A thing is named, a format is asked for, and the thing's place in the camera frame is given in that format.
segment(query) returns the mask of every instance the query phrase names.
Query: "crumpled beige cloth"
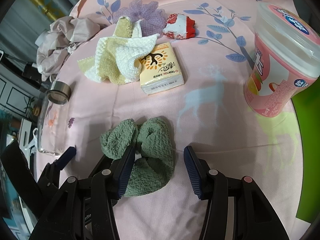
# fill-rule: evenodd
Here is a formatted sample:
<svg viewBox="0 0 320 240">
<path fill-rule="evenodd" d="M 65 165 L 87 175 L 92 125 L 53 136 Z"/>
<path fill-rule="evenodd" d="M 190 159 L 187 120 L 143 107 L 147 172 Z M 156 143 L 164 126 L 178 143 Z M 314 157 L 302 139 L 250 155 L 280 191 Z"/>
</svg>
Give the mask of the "crumpled beige cloth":
<svg viewBox="0 0 320 240">
<path fill-rule="evenodd" d="M 46 81 L 52 74 L 57 74 L 65 59 L 80 42 L 88 41 L 100 31 L 100 25 L 89 18 L 74 19 L 62 17 L 50 25 L 44 42 L 37 51 L 37 68 Z"/>
</svg>

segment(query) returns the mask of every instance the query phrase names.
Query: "curtain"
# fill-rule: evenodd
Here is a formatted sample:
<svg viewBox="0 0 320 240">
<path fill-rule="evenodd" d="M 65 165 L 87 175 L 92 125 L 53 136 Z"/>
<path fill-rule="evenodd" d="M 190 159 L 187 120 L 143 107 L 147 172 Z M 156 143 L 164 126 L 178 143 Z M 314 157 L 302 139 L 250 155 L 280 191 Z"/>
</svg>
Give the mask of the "curtain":
<svg viewBox="0 0 320 240">
<path fill-rule="evenodd" d="M 69 15 L 79 0 L 16 0 L 0 23 L 0 50 L 36 62 L 36 39 L 55 20 Z M 18 68 L 24 64 L 11 60 Z"/>
</svg>

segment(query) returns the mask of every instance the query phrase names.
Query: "folded green cloth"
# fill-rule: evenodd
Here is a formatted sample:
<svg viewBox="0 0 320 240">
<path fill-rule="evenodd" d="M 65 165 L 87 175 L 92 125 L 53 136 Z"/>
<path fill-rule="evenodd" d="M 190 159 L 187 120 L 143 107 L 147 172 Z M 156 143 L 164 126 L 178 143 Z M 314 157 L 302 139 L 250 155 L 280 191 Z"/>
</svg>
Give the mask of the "folded green cloth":
<svg viewBox="0 0 320 240">
<path fill-rule="evenodd" d="M 135 146 L 141 158 L 134 163 L 124 196 L 140 196 L 164 187 L 173 172 L 173 154 L 166 123 L 155 117 L 142 125 L 122 121 L 100 136 L 101 149 L 111 159 L 120 159 L 127 146 Z"/>
</svg>

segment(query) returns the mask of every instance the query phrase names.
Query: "white and yellow towel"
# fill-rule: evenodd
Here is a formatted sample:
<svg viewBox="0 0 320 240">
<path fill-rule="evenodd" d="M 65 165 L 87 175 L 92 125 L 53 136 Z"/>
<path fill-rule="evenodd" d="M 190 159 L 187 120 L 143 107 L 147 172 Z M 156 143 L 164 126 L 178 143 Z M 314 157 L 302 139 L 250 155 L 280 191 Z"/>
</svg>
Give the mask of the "white and yellow towel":
<svg viewBox="0 0 320 240">
<path fill-rule="evenodd" d="M 120 17 L 111 37 L 100 38 L 93 57 L 78 60 L 84 75 L 92 81 L 123 85 L 139 80 L 140 58 L 154 48 L 159 34 L 142 37 L 140 21 L 131 23 L 129 17 Z"/>
</svg>

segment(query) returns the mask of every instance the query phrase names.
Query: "silver lid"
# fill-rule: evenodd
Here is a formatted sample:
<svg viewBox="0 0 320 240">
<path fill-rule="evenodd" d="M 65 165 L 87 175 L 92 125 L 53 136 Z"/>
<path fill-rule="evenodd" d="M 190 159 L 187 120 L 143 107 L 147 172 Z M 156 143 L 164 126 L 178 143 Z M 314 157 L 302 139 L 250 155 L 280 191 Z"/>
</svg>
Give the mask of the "silver lid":
<svg viewBox="0 0 320 240">
<path fill-rule="evenodd" d="M 48 90 L 48 99 L 57 105 L 64 105 L 70 100 L 71 88 L 64 82 L 52 82 Z"/>
</svg>

